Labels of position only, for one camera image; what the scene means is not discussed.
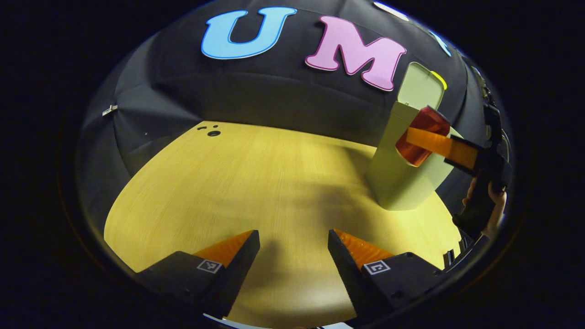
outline metal clip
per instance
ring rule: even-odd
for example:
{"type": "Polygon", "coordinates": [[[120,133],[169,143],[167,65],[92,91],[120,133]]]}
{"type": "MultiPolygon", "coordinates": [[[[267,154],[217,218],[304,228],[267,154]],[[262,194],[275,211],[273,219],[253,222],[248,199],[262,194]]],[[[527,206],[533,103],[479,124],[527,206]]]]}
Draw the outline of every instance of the metal clip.
{"type": "Polygon", "coordinates": [[[108,113],[112,112],[112,111],[116,111],[118,109],[117,105],[110,105],[110,107],[105,110],[104,112],[102,112],[102,116],[107,115],[108,113]]]}

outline orange finger pad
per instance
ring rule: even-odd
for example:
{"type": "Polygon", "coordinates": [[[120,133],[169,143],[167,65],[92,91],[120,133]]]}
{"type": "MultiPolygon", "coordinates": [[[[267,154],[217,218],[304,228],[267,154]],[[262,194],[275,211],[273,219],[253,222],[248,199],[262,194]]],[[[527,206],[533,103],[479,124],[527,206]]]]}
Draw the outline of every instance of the orange finger pad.
{"type": "Polygon", "coordinates": [[[470,170],[473,170],[475,166],[478,151],[465,143],[416,128],[407,129],[406,140],[408,143],[442,155],[470,170]]]}
{"type": "Polygon", "coordinates": [[[393,257],[394,255],[370,244],[353,235],[333,229],[343,245],[351,254],[353,261],[356,262],[357,268],[361,269],[364,264],[380,261],[382,259],[393,257]]]}
{"type": "Polygon", "coordinates": [[[194,253],[194,256],[218,262],[228,267],[233,257],[238,253],[244,242],[248,239],[254,230],[238,234],[215,245],[209,246],[203,250],[194,253]]]}

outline red object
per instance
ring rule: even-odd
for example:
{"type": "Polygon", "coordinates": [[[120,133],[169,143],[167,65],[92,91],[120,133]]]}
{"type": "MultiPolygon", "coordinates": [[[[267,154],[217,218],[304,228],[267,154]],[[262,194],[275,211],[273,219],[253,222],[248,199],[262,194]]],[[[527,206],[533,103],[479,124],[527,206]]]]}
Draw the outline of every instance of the red object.
{"type": "MultiPolygon", "coordinates": [[[[410,124],[410,127],[424,129],[426,131],[438,133],[442,136],[447,136],[451,124],[439,112],[431,107],[425,107],[419,111],[410,124]]],[[[411,165],[418,167],[431,155],[432,152],[408,143],[406,141],[406,133],[407,132],[405,131],[398,142],[396,142],[396,149],[404,160],[408,161],[411,165]]]]}

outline letter m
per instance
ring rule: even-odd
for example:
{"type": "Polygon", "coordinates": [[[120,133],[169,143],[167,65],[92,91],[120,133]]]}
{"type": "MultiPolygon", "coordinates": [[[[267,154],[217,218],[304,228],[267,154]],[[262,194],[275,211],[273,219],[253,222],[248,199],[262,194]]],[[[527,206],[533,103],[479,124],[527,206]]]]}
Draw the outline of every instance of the letter m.
{"type": "Polygon", "coordinates": [[[364,81],[382,90],[394,89],[392,79],[400,56],[406,53],[404,47],[387,37],[366,46],[353,23],[333,16],[322,16],[321,22],[325,32],[317,52],[305,59],[307,65],[335,71],[339,68],[335,54],[341,49],[345,72],[354,75],[373,60],[371,68],[362,73],[364,81]]]}

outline letter u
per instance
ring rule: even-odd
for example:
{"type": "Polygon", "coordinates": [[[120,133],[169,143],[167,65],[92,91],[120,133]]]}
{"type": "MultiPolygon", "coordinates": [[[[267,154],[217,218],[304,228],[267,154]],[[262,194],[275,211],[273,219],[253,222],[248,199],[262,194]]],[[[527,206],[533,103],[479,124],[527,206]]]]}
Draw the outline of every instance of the letter u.
{"type": "Polygon", "coordinates": [[[261,54],[272,48],[283,29],[287,16],[294,15],[297,10],[289,7],[268,7],[258,11],[264,15],[260,32],[249,42],[235,43],[230,40],[233,27],[247,11],[233,11],[218,15],[207,21],[207,31],[201,43],[204,55],[213,59],[242,59],[261,54]]]}

